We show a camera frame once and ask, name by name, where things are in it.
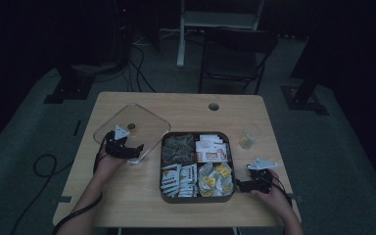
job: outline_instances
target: table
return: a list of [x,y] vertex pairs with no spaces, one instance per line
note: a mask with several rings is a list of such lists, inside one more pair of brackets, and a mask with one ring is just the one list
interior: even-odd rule
[[263,5],[264,0],[258,1],[258,8],[255,14],[194,12],[185,11],[185,0],[181,0],[179,48],[176,65],[179,68],[183,68],[185,64],[185,26],[228,26],[256,30],[258,29]]
[[[94,106],[71,168],[64,197],[53,222],[70,213],[92,177],[92,167],[99,144],[93,132],[118,110],[137,103],[169,121],[170,131],[220,131],[227,135],[233,156],[236,177],[249,180],[246,164],[257,157],[277,162],[275,169],[286,191],[292,188],[277,146],[266,107],[260,96],[174,93],[102,92]],[[219,106],[209,109],[210,103]],[[262,136],[249,150],[238,140],[245,123],[258,124]],[[159,189],[161,147],[137,165],[124,165],[105,189],[95,225],[102,227],[241,227],[279,226],[281,220],[263,202],[250,194],[237,191],[226,203],[168,204]],[[294,202],[294,210],[300,217]]]

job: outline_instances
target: person's right arm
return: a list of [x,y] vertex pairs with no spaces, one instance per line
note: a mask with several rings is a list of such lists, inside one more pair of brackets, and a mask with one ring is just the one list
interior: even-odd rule
[[[276,179],[279,176],[271,170],[270,173]],[[273,184],[279,186],[278,180],[273,178]],[[301,227],[298,217],[290,206],[283,192],[279,188],[272,186],[268,194],[261,193],[257,190],[252,190],[251,194],[256,195],[268,206],[270,206],[282,219],[285,227],[285,235],[303,235],[304,231]]]

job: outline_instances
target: glass cup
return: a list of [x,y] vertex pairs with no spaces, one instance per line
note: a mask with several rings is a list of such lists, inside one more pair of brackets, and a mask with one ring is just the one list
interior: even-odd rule
[[247,124],[243,128],[243,136],[240,138],[240,146],[243,149],[250,149],[260,137],[260,128],[255,124]]

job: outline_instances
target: chair seat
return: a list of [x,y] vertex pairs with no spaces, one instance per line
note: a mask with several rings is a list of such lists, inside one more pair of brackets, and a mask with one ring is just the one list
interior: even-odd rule
[[205,72],[208,76],[253,80],[258,76],[257,58],[255,53],[227,50],[214,43],[207,51]]

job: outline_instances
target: chair backrest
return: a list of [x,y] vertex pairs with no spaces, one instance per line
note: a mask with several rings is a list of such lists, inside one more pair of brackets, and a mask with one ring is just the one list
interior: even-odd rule
[[278,43],[277,35],[268,31],[229,27],[211,28],[207,32],[206,40],[235,51],[264,54],[270,54]]

